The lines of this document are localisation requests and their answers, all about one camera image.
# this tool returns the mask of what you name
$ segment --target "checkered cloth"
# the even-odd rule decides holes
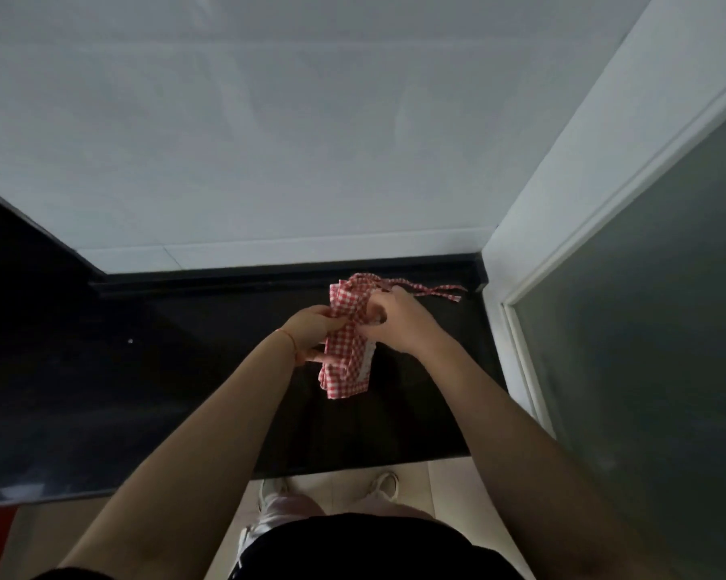
[[[458,302],[461,297],[445,293],[446,291],[467,291],[457,284],[428,288],[402,278],[384,279],[370,273],[353,274],[349,281],[330,285],[331,316],[344,316],[352,321],[332,333],[325,341],[325,353],[343,360],[340,364],[323,364],[319,371],[319,386],[327,391],[329,399],[344,399],[368,390],[370,361],[374,356],[376,342],[361,336],[355,325],[369,323],[366,306],[371,292],[376,289],[390,291],[395,284],[411,287],[416,297],[438,295],[454,302]]]

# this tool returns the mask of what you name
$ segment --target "person's left hand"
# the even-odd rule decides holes
[[[335,356],[312,348],[325,340],[331,331],[343,328],[349,321],[345,317],[332,318],[329,315],[330,307],[327,305],[313,305],[293,315],[282,326],[281,329],[287,331],[296,342],[298,349],[296,365],[298,367],[307,361],[328,364],[340,361]]]

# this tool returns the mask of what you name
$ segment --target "black countertop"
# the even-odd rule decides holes
[[[472,257],[444,257],[100,278],[93,287],[90,269],[66,263],[22,273],[1,262],[0,503],[112,492],[263,337],[296,310],[327,303],[330,282],[369,270],[431,286],[483,280]],[[501,382],[480,294],[421,301]],[[342,400],[325,397],[318,371],[296,369],[254,478],[467,454],[413,358],[379,345],[368,392]]]

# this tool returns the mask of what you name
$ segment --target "shoe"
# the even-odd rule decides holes
[[[282,478],[264,478],[261,480],[261,489],[259,490],[259,512],[264,509],[267,497],[273,494],[289,493],[288,479]]]
[[[387,470],[387,472],[377,476],[376,480],[370,484],[368,494],[376,494],[378,497],[394,503],[397,500],[397,491],[400,489],[400,485],[397,474]]]

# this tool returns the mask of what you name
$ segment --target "white frame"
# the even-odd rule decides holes
[[[484,247],[508,392],[551,435],[513,306],[725,120],[726,0],[652,0]]]

